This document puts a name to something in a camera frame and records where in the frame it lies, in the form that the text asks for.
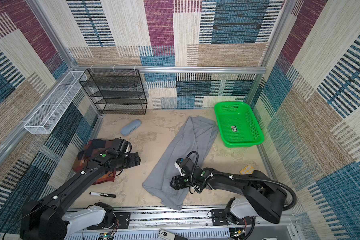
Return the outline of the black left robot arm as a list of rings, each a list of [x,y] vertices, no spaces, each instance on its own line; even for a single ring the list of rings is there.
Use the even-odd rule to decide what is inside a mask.
[[[109,172],[138,166],[141,159],[132,153],[130,142],[115,139],[114,144],[97,154],[57,190],[40,201],[23,206],[20,238],[22,240],[65,240],[71,234],[91,226],[113,228],[116,217],[113,208],[96,203],[87,209],[67,215],[66,211],[94,182]]]

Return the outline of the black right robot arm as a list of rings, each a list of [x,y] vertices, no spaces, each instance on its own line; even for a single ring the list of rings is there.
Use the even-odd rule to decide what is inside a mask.
[[[241,195],[258,216],[273,224],[278,224],[282,212],[291,209],[296,203],[296,194],[288,186],[271,180],[261,171],[235,175],[212,168],[197,167],[194,173],[188,169],[181,169],[181,173],[174,176],[170,182],[174,190],[194,188],[201,193],[207,188]]]

